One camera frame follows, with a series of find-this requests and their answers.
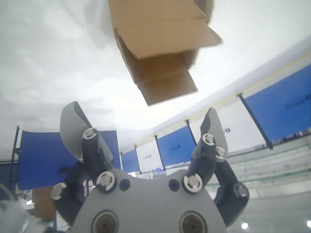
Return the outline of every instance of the brown cardboard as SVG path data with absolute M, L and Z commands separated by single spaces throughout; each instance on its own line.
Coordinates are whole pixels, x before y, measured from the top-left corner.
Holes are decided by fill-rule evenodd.
M 55 206 L 51 199 L 53 187 L 32 190 L 32 202 L 35 204 L 35 216 L 43 220 L 55 218 Z
M 197 91 L 188 72 L 197 49 L 221 39 L 192 0 L 108 3 L 118 47 L 148 105 Z
M 32 190 L 32 202 L 39 203 L 51 199 L 53 187 L 44 187 Z
M 55 206 L 52 199 L 35 203 L 35 216 L 44 221 L 55 219 Z

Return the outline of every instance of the metal bolt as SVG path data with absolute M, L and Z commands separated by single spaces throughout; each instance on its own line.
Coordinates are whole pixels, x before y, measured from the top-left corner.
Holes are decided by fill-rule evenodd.
M 61 199 L 61 195 L 63 194 L 64 189 L 67 187 L 66 183 L 61 182 L 56 184 L 51 192 L 51 197 L 53 200 Z
M 207 145 L 214 145 L 214 137 L 212 134 L 206 133 L 203 134 L 202 136 L 202 140 L 204 141 L 204 143 L 206 143 Z
M 238 186 L 238 193 L 240 194 L 241 197 L 247 196 L 247 191 L 243 186 Z
M 103 175 L 100 179 L 100 185 L 103 187 L 107 187 L 110 182 L 112 182 L 112 178 L 109 175 Z
M 190 188 L 195 188 L 199 186 L 199 180 L 194 175 L 190 176 L 188 179 L 188 185 Z
M 197 173 L 190 177 L 185 175 L 183 177 L 183 187 L 191 193 L 198 193 L 203 187 L 203 182 Z
M 223 159 L 224 156 L 225 156 L 226 150 L 223 149 L 222 147 L 216 147 L 216 151 L 217 151 L 216 157 L 217 157 L 218 159 Z
M 97 135 L 97 133 L 94 132 L 94 128 L 88 128 L 83 133 L 83 138 L 86 140 L 92 139 Z
M 99 174 L 96 180 L 96 185 L 100 185 L 104 187 L 106 191 L 109 191 L 114 186 L 115 181 L 115 175 L 110 171 L 105 171 Z

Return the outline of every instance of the light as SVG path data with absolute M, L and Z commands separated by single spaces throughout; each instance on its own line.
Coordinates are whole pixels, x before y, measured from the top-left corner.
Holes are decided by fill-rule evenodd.
M 248 225 L 248 223 L 246 223 L 246 222 L 244 222 L 244 223 L 242 223 L 242 229 L 247 229 L 248 227 L 249 227 L 249 225 Z
M 30 205 L 30 204 L 33 204 L 32 200 L 29 200 L 26 202 L 26 205 Z
M 132 177 L 136 177 L 136 172 L 129 172 L 128 175 L 131 175 Z

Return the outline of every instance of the blue board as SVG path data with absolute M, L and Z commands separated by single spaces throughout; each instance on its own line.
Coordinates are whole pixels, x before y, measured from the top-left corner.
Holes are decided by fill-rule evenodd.
M 311 65 L 245 99 L 270 141 L 311 127 Z
M 115 167 L 120 168 L 116 132 L 100 133 L 113 154 Z M 18 187 L 20 190 L 53 186 L 62 182 L 66 174 L 59 174 L 59 168 L 70 167 L 77 162 L 62 143 L 59 132 L 23 131 L 20 148 L 18 162 Z
M 158 139 L 163 166 L 191 161 L 195 148 L 187 126 Z
M 121 169 L 117 131 L 100 131 L 100 135 L 113 155 L 114 167 Z
M 131 150 L 122 154 L 123 171 L 125 172 L 139 172 L 138 160 L 136 150 Z

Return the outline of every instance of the cardboard box flap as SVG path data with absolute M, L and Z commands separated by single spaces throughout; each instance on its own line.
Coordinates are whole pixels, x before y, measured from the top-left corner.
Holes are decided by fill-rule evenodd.
M 115 29 L 168 21 L 203 19 L 193 0 L 108 0 Z
M 118 28 L 118 35 L 137 59 L 218 45 L 221 38 L 204 20 L 172 21 Z

